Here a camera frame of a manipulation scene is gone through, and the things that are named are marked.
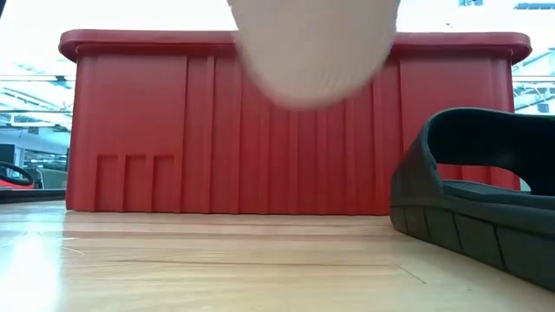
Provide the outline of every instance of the red plastic crate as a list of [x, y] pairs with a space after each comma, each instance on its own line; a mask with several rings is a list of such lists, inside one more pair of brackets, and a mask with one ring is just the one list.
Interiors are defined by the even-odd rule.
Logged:
[[389, 212], [390, 175], [432, 114], [512, 111], [511, 64], [531, 52], [514, 33], [399, 34], [366, 88], [299, 113], [253, 86], [228, 32], [72, 30], [60, 50], [78, 65], [70, 210], [347, 215]]

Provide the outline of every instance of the wooden floor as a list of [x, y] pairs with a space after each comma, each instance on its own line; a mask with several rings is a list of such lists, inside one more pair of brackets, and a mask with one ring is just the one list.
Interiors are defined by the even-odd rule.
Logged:
[[0, 205], [0, 311], [553, 311], [555, 295], [387, 218]]

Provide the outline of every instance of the black slide sandal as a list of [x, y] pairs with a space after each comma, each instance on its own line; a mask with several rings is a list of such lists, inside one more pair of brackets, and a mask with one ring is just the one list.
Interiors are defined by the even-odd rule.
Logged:
[[[424, 125], [391, 181], [396, 230], [555, 290], [555, 118], [454, 108]], [[437, 164], [493, 166], [530, 192], [442, 180]]]

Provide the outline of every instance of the red bin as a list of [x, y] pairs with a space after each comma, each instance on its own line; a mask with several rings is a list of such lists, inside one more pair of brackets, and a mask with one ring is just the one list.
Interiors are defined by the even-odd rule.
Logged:
[[[432, 114], [512, 111], [511, 65], [531, 52], [515, 33], [399, 34], [368, 86], [292, 112], [250, 82], [229, 32], [71, 30], [60, 50], [77, 62], [68, 209], [336, 215], [388, 214]], [[519, 187], [499, 169], [443, 173]]]

